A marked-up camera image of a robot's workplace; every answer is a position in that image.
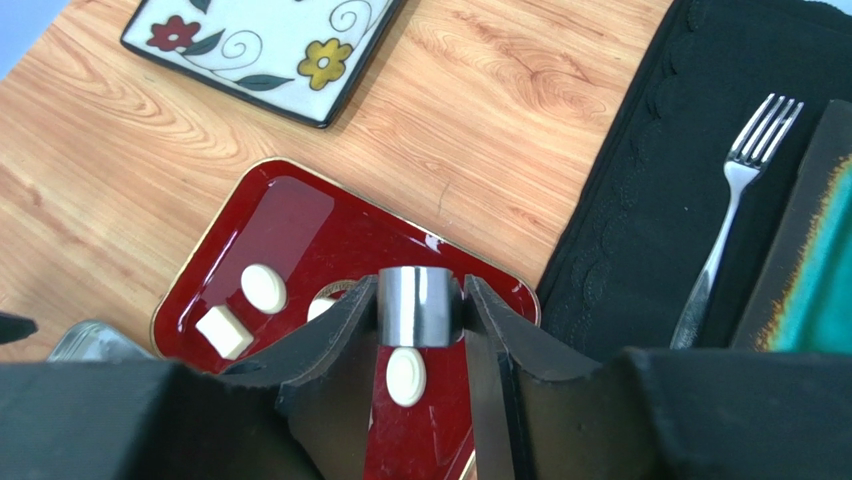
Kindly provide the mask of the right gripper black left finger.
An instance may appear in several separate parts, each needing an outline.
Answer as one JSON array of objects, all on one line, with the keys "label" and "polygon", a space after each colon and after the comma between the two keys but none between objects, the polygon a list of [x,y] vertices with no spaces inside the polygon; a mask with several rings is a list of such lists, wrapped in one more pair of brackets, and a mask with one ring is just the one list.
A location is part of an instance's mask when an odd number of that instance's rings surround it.
[{"label": "right gripper black left finger", "polygon": [[221,379],[274,393],[274,410],[325,479],[363,476],[376,371],[378,278]]}]

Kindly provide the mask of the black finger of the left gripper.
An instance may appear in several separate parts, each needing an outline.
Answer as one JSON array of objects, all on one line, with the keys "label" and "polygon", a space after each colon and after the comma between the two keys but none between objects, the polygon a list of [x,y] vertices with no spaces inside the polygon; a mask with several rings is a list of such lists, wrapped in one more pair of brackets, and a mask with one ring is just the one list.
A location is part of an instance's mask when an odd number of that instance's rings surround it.
[{"label": "black finger of the left gripper", "polygon": [[9,344],[28,338],[38,331],[32,319],[2,312],[0,314],[0,344]]}]

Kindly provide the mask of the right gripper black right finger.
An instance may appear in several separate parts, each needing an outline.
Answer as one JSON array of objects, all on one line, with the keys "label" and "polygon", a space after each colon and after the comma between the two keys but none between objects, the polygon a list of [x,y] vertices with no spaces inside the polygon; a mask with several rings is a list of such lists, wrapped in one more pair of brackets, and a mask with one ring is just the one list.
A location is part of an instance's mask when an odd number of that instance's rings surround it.
[{"label": "right gripper black right finger", "polygon": [[482,278],[465,279],[464,341],[477,475],[565,479],[569,385],[599,369],[516,313]]}]

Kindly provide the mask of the pink handled metal tongs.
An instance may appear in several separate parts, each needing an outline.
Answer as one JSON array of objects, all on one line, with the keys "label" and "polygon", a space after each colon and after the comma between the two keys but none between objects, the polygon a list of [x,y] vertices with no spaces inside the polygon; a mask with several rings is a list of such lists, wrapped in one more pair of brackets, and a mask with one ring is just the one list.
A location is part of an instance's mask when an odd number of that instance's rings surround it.
[{"label": "pink handled metal tongs", "polygon": [[448,348],[463,336],[463,295],[453,272],[399,266],[379,271],[379,342],[390,347]]}]

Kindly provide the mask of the white heart chocolate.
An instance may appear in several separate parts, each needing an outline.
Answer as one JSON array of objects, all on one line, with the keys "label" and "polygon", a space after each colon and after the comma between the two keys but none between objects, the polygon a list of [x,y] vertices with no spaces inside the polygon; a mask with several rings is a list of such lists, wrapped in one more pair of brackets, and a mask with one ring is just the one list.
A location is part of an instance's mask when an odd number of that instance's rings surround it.
[{"label": "white heart chocolate", "polygon": [[337,300],[330,297],[318,297],[312,300],[307,311],[307,321],[310,322],[328,311]]}]

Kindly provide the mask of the white oval chocolate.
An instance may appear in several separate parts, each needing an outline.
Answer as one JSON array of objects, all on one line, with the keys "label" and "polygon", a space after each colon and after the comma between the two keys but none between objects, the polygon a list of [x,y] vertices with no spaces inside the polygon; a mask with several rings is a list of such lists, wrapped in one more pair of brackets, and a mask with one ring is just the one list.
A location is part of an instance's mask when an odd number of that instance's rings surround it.
[{"label": "white oval chocolate", "polygon": [[423,396],[427,372],[420,352],[411,347],[398,347],[391,353],[385,373],[391,399],[401,407],[414,406]]},{"label": "white oval chocolate", "polygon": [[255,263],[247,266],[241,274],[240,284],[248,302],[260,312],[277,314],[286,306],[286,284],[267,265]]}]

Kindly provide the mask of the white rectangular chocolate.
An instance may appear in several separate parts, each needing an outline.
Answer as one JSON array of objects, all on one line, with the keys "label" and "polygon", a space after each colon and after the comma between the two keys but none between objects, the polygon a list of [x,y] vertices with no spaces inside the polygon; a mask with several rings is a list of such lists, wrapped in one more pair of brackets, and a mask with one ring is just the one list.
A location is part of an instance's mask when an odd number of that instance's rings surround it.
[{"label": "white rectangular chocolate", "polygon": [[238,359],[254,341],[254,336],[226,305],[212,307],[195,328],[226,360]]}]

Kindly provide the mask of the silver tin lid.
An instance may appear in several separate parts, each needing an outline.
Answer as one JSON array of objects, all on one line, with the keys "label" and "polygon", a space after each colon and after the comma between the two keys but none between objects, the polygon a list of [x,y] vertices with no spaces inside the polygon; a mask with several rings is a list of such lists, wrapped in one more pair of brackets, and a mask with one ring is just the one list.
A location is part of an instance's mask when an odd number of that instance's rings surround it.
[{"label": "silver tin lid", "polygon": [[153,360],[154,356],[111,325],[85,320],[60,339],[47,362]]}]

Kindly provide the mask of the red lacquer tray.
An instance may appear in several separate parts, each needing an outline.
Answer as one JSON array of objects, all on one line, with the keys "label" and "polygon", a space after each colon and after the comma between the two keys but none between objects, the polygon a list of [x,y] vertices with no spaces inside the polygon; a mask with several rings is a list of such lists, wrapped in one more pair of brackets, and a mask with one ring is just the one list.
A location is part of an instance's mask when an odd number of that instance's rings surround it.
[{"label": "red lacquer tray", "polygon": [[[284,280],[287,303],[277,314],[253,307],[240,278],[264,264]],[[154,349],[196,368],[218,373],[229,365],[195,325],[212,307],[226,305],[254,336],[256,354],[302,327],[319,296],[338,298],[351,281],[403,266],[450,269],[457,279],[486,280],[531,323],[540,320],[534,290],[520,277],[413,225],[395,214],[285,159],[250,168],[238,181],[194,252],[156,308]],[[424,349],[427,381],[422,398],[401,407],[385,381],[392,351],[378,351],[364,477],[462,479],[473,469],[465,346]]]}]

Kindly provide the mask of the black cloth placemat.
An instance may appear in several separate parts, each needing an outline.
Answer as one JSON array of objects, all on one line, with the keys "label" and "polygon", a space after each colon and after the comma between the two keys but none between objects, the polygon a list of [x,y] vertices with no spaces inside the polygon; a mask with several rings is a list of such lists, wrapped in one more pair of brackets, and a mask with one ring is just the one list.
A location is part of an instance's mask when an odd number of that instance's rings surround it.
[{"label": "black cloth placemat", "polygon": [[829,101],[851,97],[851,18],[816,1],[677,1],[538,287],[542,328],[599,362],[666,347],[722,224],[727,152],[771,93],[804,105],[731,229],[698,343],[726,345]]}]

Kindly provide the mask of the green square plate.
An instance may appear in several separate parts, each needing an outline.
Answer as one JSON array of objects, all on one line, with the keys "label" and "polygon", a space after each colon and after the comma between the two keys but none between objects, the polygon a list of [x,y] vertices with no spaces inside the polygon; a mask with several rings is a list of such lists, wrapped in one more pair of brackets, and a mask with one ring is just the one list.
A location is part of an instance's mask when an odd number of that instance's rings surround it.
[{"label": "green square plate", "polygon": [[851,352],[851,105],[835,99],[797,172],[764,268],[730,343]]}]

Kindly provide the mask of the floral square plate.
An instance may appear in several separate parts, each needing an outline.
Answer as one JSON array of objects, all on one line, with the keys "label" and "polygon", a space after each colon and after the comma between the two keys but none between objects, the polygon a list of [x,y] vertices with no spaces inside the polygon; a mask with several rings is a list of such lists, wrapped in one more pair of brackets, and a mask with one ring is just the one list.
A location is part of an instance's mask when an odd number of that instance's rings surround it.
[{"label": "floral square plate", "polygon": [[329,126],[398,1],[143,1],[128,50],[243,101]]}]

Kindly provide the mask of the silver fork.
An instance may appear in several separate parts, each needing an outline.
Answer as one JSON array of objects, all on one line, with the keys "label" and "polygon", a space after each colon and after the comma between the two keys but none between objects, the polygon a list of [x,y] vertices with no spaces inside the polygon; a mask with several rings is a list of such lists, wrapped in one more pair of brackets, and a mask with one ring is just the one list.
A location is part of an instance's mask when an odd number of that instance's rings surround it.
[{"label": "silver fork", "polygon": [[693,347],[705,324],[718,271],[742,196],[768,169],[782,141],[800,116],[805,103],[793,97],[769,94],[739,131],[723,163],[729,200],[712,248],[690,291],[674,328],[669,347]]}]

